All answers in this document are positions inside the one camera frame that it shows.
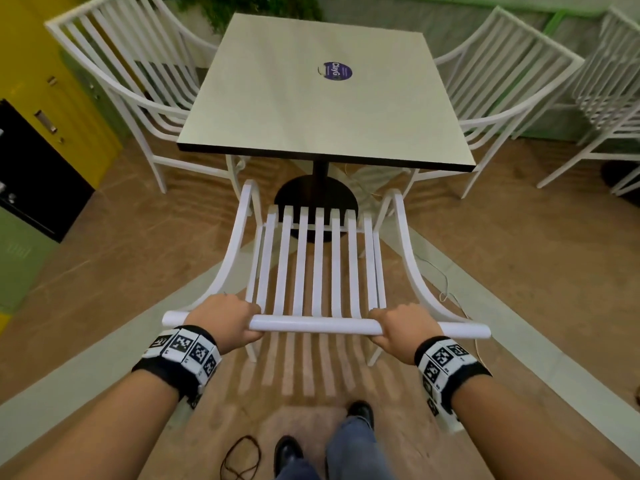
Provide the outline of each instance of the wristband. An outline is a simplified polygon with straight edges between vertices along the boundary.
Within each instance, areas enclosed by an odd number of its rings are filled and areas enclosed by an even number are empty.
[[[196,325],[182,325],[158,335],[131,371],[151,372],[176,388],[180,399],[187,396],[194,408],[220,361],[209,332]]]
[[[432,402],[450,415],[453,414],[451,398],[464,382],[479,374],[491,375],[473,355],[448,337],[423,342],[416,350],[414,361]]]

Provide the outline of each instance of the hand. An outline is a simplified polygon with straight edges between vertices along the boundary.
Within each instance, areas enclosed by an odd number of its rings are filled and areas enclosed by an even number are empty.
[[[215,294],[204,300],[187,315],[185,325],[197,325],[215,339],[220,355],[244,347],[263,336],[261,331],[249,330],[252,316],[260,313],[260,306],[238,298],[234,294]]]
[[[412,303],[395,310],[374,308],[369,318],[380,322],[382,335],[371,341],[396,359],[413,364],[415,351],[425,340],[443,335],[438,322],[422,306]]]

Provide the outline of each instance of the forearm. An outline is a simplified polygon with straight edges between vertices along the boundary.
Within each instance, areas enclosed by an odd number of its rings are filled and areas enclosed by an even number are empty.
[[[497,480],[616,478],[490,376],[462,384],[452,407]]]
[[[162,379],[133,372],[20,480],[137,478],[178,398]]]

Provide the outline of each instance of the purple sticker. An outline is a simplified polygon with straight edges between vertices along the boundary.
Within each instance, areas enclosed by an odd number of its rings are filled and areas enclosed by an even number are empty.
[[[323,75],[330,80],[347,80],[353,75],[353,71],[340,62],[325,62]]]

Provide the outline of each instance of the green foliage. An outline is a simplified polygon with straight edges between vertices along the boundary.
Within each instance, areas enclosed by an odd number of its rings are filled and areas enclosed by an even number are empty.
[[[178,0],[180,9],[200,6],[213,30],[224,33],[233,14],[271,15],[300,20],[322,20],[318,0]]]

